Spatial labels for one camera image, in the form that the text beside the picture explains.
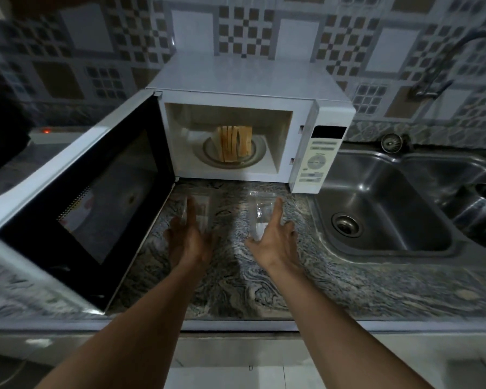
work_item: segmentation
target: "microwave door window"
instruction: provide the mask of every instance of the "microwave door window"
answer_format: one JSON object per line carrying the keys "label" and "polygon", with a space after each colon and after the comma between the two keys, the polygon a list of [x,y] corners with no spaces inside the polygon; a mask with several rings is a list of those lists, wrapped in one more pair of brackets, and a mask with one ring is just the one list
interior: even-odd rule
{"label": "microwave door window", "polygon": [[156,181],[145,130],[58,216],[58,222],[99,263],[125,231]]}

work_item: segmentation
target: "clear plastic bag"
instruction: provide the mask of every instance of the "clear plastic bag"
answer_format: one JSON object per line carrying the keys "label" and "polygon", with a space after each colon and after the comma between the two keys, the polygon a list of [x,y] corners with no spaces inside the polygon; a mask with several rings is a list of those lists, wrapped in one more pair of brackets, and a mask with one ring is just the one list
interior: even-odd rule
{"label": "clear plastic bag", "polygon": [[210,190],[201,190],[191,192],[184,198],[184,208],[182,213],[182,222],[187,221],[187,197],[192,196],[196,202],[196,222],[200,232],[209,232],[212,227],[214,217],[214,192]]}
{"label": "clear plastic bag", "polygon": [[250,235],[254,240],[261,240],[266,226],[272,219],[277,194],[253,191],[249,195]]}

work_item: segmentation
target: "microwave control panel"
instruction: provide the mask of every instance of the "microwave control panel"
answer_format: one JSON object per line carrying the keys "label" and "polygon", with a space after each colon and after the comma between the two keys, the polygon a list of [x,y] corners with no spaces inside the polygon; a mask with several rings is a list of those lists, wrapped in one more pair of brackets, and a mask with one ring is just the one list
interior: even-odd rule
{"label": "microwave control panel", "polygon": [[346,127],[317,125],[308,142],[292,192],[317,193],[342,144]]}

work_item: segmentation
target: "kitchen counter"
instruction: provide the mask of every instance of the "kitchen counter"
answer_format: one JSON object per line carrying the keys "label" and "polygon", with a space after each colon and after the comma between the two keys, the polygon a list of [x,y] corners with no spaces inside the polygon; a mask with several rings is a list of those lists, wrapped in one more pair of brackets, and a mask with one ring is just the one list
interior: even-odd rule
{"label": "kitchen counter", "polygon": [[[169,273],[162,237],[184,199],[198,188],[216,191],[214,228],[220,241],[207,275],[187,310],[184,329],[294,330],[285,301],[244,246],[249,191],[285,199],[296,224],[298,250],[308,275],[369,330],[486,330],[486,270],[441,265],[355,264],[337,258],[317,237],[306,196],[280,183],[181,179],[112,302],[121,313]],[[103,327],[110,316],[76,311],[64,301],[0,268],[0,328]]]}

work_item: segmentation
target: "forearm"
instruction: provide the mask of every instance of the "forearm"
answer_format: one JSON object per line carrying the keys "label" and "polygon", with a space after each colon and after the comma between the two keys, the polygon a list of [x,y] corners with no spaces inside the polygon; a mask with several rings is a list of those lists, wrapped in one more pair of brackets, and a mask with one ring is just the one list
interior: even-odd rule
{"label": "forearm", "polygon": [[301,270],[271,273],[326,387],[431,386],[324,295]]}
{"label": "forearm", "polygon": [[39,389],[163,387],[203,269],[176,267],[125,313],[56,367]]}

